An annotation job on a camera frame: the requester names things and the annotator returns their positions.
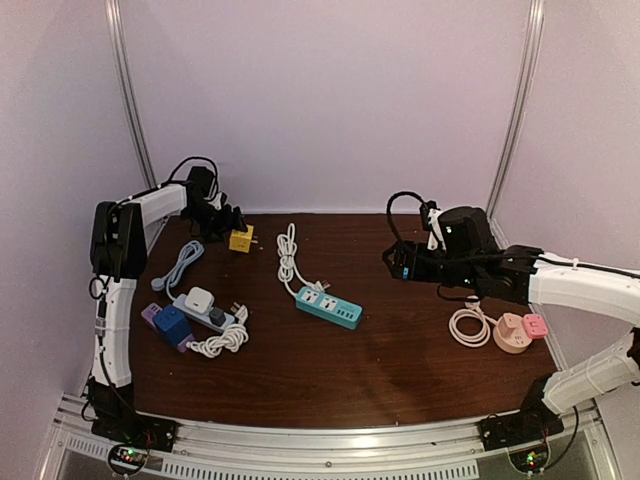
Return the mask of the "left aluminium frame post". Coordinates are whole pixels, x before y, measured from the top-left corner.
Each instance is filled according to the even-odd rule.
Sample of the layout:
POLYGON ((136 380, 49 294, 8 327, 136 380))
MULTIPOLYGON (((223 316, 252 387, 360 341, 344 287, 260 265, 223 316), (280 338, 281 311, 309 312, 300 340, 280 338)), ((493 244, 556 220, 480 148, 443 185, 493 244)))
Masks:
POLYGON ((106 0, 104 5, 107 27, 114 54, 116 73, 124 103, 125 118, 129 127, 135 156, 145 185, 147 187, 152 187, 156 184, 156 175, 151 164, 148 145, 135 95, 126 47, 124 26, 122 22, 120 1, 106 0))

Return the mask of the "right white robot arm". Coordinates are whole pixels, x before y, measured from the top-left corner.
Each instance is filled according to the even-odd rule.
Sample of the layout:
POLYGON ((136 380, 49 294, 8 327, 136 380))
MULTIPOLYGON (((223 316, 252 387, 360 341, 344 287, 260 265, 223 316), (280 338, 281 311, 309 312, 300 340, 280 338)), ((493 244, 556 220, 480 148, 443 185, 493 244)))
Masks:
POLYGON ((519 440, 535 440, 578 404, 639 381, 639 275, 585 264, 539 248, 511 246, 499 253, 452 257, 423 242, 400 240, 382 254, 396 279, 464 288, 472 295, 520 305, 555 305, 624 321, 620 340, 579 364, 538 381, 525 410, 513 419, 519 440))

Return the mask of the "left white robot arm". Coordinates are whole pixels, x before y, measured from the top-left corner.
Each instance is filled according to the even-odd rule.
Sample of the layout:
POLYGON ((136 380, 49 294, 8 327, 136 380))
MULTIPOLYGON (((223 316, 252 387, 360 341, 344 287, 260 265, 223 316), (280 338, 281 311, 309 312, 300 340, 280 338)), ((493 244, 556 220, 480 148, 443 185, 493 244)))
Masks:
POLYGON ((93 278, 90 294, 97 302, 94 365, 96 382, 120 389, 132 383, 129 366, 131 305, 147 264, 150 227, 179 216, 199 225, 204 242, 244 230, 241 209, 224 202, 219 208, 203 197, 193 181, 171 181, 119 201, 96 206, 90 246, 93 278))

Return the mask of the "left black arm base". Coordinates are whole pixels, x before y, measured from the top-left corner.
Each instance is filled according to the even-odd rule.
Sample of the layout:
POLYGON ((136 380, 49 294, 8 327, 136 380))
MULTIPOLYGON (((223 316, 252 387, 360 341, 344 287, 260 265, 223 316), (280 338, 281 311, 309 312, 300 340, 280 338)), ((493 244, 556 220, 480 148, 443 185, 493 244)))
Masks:
POLYGON ((91 433, 140 449, 171 452, 177 423, 140 414, 134 410, 133 401, 133 384, 113 389, 90 378, 88 402, 94 411, 91 433))

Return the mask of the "dark grey charger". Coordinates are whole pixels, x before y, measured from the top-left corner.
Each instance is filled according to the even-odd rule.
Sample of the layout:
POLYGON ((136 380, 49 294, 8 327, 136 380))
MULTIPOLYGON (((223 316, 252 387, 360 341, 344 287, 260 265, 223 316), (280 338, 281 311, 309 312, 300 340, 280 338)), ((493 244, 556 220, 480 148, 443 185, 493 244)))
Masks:
POLYGON ((209 320, 212 325, 222 327, 226 322, 225 312, 218 307, 212 307, 209 311, 209 320))

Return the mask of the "pink cube adapter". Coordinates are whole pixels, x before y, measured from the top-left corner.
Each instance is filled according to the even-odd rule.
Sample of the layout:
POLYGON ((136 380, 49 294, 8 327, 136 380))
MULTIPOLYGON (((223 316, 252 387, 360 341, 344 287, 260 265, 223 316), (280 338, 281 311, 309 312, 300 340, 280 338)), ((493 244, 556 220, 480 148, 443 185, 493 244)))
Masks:
POLYGON ((524 315, 522 325, 526 335, 532 340, 543 339, 549 333, 546 321, 539 314, 524 315))

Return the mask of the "right aluminium frame post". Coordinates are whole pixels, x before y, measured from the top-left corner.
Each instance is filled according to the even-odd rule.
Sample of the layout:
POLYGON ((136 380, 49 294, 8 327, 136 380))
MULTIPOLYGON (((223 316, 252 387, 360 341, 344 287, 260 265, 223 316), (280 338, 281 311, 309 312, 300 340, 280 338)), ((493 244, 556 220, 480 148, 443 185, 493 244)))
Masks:
POLYGON ((490 219, 496 215, 524 123, 527 101, 534 83, 539 59, 544 19, 545 2, 543 0, 531 0, 529 2, 529 13, 515 97, 486 207, 486 212, 490 219))

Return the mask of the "purple power strip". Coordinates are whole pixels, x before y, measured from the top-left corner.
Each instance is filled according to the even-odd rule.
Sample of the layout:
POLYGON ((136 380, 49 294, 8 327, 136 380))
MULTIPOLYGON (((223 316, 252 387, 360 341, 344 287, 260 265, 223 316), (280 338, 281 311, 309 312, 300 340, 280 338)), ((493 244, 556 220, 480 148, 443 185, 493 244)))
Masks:
MULTIPOLYGON (((155 330, 155 327, 153 325, 152 319, 154 317, 155 314, 159 313, 162 309, 164 309, 165 307, 160 307, 159 305, 157 305, 156 303, 151 303, 150 305, 148 305, 142 312, 141 312, 141 316, 142 318, 145 320, 145 322, 157 333, 157 331, 155 330)), ((181 353, 184 353, 187 351, 187 343, 185 346, 180 345, 178 348, 174 348, 176 350, 178 350, 181 353)))

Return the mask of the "dark blue cube adapter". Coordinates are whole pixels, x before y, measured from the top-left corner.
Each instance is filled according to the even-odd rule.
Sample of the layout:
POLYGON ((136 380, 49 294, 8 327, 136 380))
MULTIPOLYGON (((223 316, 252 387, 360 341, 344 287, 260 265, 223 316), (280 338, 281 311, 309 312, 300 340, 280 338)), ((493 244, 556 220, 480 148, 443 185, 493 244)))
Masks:
POLYGON ((152 319, 157 333, 174 348, 185 346, 193 339, 189 321, 183 311, 169 305, 155 314, 152 319))

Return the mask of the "teal power strip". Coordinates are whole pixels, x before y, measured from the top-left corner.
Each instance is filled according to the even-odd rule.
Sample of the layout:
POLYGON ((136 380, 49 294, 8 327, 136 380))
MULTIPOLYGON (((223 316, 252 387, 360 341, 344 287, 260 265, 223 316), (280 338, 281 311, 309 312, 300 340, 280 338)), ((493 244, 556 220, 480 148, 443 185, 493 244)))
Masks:
POLYGON ((362 317, 362 307, 324 292, 303 287, 295 297, 296 308, 312 316, 349 330, 355 330, 362 317))

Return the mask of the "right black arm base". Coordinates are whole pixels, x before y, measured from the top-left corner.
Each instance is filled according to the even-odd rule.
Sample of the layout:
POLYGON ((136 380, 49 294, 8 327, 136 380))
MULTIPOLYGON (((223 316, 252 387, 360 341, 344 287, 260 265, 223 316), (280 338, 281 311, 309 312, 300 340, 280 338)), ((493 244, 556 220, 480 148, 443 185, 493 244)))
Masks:
POLYGON ((564 431, 564 424, 559 415, 543 403, 544 387, 550 377, 548 374, 533 382, 518 411, 501 415, 490 414, 478 422, 485 451, 543 440, 564 431))

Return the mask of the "yellow cube adapter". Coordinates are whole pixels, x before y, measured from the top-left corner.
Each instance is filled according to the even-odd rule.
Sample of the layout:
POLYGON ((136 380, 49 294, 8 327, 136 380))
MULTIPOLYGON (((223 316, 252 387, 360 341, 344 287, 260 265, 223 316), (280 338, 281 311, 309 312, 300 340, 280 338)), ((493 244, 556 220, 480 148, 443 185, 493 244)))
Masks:
POLYGON ((254 226, 247 225, 245 230, 232 230, 229 236, 229 249, 240 253, 249 253, 251 246, 258 243, 254 235, 254 226))

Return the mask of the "aluminium front rail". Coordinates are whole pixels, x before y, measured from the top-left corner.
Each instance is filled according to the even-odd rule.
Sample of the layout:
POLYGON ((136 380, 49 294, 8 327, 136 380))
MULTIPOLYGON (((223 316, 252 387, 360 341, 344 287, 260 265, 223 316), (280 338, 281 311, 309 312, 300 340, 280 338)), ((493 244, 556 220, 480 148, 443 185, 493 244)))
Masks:
MULTIPOLYGON (((106 459, 111 441, 81 417, 84 399, 63 394, 35 479, 122 479, 106 459)), ((356 429, 286 429, 175 422, 170 452, 151 451, 131 479, 622 479, 594 402, 580 407, 566 454, 543 474, 510 462, 516 448, 487 451, 471 417, 429 424, 356 429)))

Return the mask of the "grey-blue power strip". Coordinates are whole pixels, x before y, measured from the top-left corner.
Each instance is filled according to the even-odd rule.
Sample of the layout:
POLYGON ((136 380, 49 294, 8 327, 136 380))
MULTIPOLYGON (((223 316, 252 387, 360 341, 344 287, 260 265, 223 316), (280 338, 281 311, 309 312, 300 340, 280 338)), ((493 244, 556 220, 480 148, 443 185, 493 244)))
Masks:
POLYGON ((217 334, 221 334, 222 332, 224 332, 229 326, 233 325, 236 323, 236 318, 225 312, 226 315, 226 322, 222 327, 217 327, 215 325, 212 325, 210 320, 209 320, 209 312, 205 315, 198 315, 195 314, 191 311, 189 311, 186 307, 185 307, 185 299, 186 299, 186 294, 180 294, 173 302, 172 305, 180 310, 181 312, 183 312, 187 318, 189 318, 190 320, 196 321, 197 323, 199 323, 200 325, 203 325, 207 328, 209 328, 210 330, 216 332, 217 334))

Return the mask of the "pink round socket base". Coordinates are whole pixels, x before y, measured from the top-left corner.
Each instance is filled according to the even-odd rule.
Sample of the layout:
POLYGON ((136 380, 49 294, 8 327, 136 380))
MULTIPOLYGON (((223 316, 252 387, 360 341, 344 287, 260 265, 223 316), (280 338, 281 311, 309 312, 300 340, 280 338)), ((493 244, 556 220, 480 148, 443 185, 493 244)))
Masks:
POLYGON ((492 337, 497 346, 506 353, 523 353, 532 343, 523 326, 523 317, 505 313, 497 321, 492 337))

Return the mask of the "aluminium frame post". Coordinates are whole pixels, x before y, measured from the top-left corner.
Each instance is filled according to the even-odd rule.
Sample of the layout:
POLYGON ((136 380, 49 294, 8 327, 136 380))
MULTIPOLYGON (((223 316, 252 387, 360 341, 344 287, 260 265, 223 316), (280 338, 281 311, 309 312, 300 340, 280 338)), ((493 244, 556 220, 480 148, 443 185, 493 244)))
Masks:
POLYGON ((515 97, 486 207, 486 212, 490 219, 496 215, 524 123, 527 101, 534 83, 539 59, 544 19, 545 2, 543 0, 531 0, 529 2, 529 13, 515 97))
POLYGON ((135 156, 145 185, 147 187, 152 187, 156 184, 156 175, 151 164, 148 145, 135 95, 126 47, 124 26, 122 22, 120 1, 106 0, 104 5, 107 27, 114 54, 116 73, 124 103, 125 118, 129 127, 135 156))

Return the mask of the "white charger block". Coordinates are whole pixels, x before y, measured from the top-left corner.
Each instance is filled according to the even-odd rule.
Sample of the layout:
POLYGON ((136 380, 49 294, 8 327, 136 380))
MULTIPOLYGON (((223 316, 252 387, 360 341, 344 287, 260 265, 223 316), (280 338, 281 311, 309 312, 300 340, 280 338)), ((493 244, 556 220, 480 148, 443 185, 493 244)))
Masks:
POLYGON ((185 307, 198 315, 207 314, 214 305, 214 295, 203 288, 192 287, 185 299, 185 307))

